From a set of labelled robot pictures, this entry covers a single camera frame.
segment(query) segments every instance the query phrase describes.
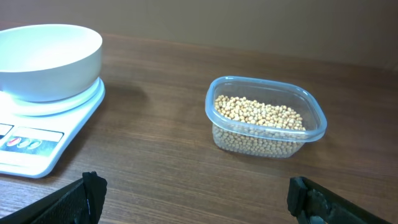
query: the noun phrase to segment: beige wall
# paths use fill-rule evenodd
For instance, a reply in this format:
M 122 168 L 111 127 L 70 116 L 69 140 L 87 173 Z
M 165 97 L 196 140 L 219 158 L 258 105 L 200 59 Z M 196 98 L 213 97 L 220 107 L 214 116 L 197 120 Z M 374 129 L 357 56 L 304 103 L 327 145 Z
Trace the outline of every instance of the beige wall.
M 0 20 L 397 68 L 395 0 L 0 0 Z

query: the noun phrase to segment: plastic container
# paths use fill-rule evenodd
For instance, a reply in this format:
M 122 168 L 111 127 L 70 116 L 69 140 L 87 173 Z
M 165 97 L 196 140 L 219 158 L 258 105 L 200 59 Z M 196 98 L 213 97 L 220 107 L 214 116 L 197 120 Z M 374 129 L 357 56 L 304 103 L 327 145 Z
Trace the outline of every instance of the plastic container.
M 215 100 L 220 95 L 289 106 L 301 114 L 306 131 L 228 119 L 215 109 Z M 257 78 L 220 77 L 214 80 L 206 95 L 206 114 L 213 122 L 213 139 L 218 147 L 261 157 L 290 157 L 304 143 L 320 139 L 327 126 L 323 111 L 309 92 L 288 83 Z

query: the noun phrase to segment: white kitchen scale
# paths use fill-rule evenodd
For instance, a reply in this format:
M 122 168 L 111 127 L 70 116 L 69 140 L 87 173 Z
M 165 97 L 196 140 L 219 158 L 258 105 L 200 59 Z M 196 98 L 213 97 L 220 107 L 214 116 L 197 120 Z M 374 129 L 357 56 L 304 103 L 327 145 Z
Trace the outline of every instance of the white kitchen scale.
M 0 173 L 31 178 L 50 173 L 104 95 L 100 78 L 78 95 L 44 103 L 0 92 Z

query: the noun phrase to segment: brown wooden surface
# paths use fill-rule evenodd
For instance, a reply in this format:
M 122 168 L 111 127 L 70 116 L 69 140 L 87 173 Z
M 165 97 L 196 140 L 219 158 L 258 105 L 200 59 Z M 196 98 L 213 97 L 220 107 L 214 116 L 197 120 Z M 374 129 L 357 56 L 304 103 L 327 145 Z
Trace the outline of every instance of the brown wooden surface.
M 0 22 L 0 29 L 18 24 Z M 397 75 L 239 50 L 103 34 L 106 96 L 43 179 L 0 175 L 0 217 L 95 170 L 108 181 L 101 223 L 295 223 L 289 178 L 306 176 L 398 222 Z M 210 83 L 289 82 L 314 95 L 325 136 L 290 159 L 230 154 L 212 139 Z

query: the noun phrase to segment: black object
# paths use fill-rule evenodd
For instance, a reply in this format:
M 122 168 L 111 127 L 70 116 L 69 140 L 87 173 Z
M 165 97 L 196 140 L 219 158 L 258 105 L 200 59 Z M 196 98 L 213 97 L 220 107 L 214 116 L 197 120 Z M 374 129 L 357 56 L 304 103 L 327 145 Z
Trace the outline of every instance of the black object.
M 305 177 L 290 178 L 287 208 L 299 224 L 389 223 Z
M 106 185 L 96 172 L 84 172 L 83 178 L 0 219 L 0 224 L 97 224 Z

